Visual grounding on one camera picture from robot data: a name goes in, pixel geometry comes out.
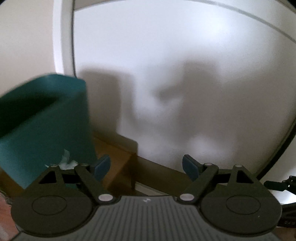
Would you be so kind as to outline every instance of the bin opening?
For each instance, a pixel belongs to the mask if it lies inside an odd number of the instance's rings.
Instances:
[[[40,94],[0,100],[0,138],[57,100],[57,97]]]

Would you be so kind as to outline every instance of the round metal bolt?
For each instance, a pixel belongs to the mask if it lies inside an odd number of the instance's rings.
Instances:
[[[194,196],[190,193],[184,193],[180,195],[180,199],[188,202],[188,201],[192,201],[194,199]]]
[[[102,202],[109,202],[113,199],[113,196],[111,194],[101,194],[99,196],[99,200]]]

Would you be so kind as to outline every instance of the triangular cutout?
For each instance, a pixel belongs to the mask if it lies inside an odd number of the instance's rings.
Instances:
[[[46,176],[39,182],[39,184],[47,184],[47,183],[56,183],[57,179],[55,177],[55,172],[51,171],[46,174]]]
[[[237,172],[237,183],[254,183],[244,171],[239,170]]]

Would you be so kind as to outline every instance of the trash can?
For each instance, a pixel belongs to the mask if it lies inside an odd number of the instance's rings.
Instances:
[[[50,74],[0,98],[0,167],[21,187],[64,153],[78,163],[97,160],[83,80]]]

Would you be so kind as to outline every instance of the ribbed gray surface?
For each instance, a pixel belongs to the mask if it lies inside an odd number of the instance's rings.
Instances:
[[[181,205],[171,196],[127,197],[102,206],[87,225],[56,238],[37,238],[21,233],[14,241],[279,241],[269,233],[240,238],[215,230],[194,206]]]

